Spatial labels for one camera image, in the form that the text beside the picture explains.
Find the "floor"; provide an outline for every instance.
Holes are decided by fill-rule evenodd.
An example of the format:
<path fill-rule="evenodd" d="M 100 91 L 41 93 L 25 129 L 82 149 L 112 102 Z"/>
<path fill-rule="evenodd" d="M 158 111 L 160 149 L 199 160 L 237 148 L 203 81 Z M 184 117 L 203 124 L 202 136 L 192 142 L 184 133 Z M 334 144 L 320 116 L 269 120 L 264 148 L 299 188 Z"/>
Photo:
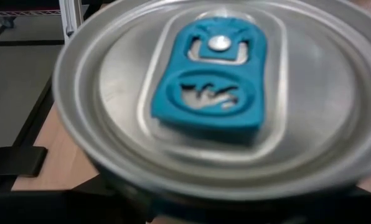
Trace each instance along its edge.
<path fill-rule="evenodd" d="M 59 16 L 18 17 L 0 41 L 62 40 Z M 52 74 L 62 46 L 0 47 L 0 147 L 10 146 Z"/>

